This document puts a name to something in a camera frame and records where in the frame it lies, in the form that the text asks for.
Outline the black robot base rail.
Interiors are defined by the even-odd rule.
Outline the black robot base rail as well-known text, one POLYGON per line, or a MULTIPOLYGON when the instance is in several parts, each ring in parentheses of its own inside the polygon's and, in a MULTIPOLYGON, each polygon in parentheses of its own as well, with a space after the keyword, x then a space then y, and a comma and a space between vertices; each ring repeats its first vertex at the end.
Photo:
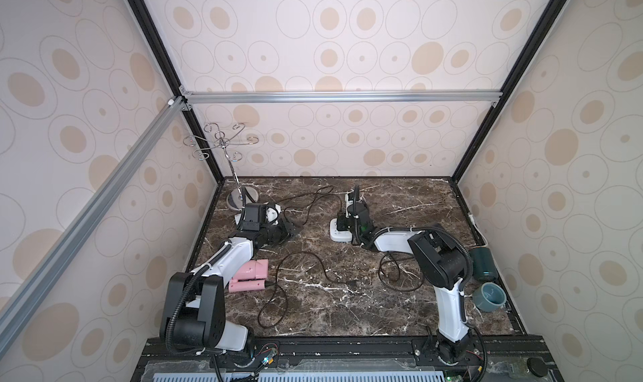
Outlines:
POLYGON ((561 381, 544 338, 492 335, 476 338, 463 360, 445 365, 428 337, 260 338, 256 359, 225 354, 170 355, 158 338, 149 340, 134 381, 509 381, 512 365, 541 358, 545 381, 561 381))

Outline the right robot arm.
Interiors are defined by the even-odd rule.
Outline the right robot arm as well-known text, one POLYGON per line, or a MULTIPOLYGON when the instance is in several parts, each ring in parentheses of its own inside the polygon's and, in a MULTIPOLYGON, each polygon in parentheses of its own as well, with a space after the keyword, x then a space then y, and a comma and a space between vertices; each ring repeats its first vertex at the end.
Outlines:
POLYGON ((469 252, 455 236, 438 224, 377 229, 365 215, 331 220, 330 236, 333 241, 356 243, 368 250, 411 254, 435 290, 440 360, 454 365, 464 357, 472 337, 465 312, 465 287, 473 266, 469 252))

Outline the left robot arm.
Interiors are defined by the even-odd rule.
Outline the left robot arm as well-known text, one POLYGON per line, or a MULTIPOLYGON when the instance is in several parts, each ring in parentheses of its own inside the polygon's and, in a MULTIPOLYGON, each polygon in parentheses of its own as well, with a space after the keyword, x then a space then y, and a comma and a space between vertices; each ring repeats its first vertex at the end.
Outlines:
POLYGON ((169 281, 159 337, 173 355, 199 350, 251 351, 251 331, 226 319, 224 289, 263 246, 279 246, 298 227, 285 220, 238 228, 208 261, 169 281))

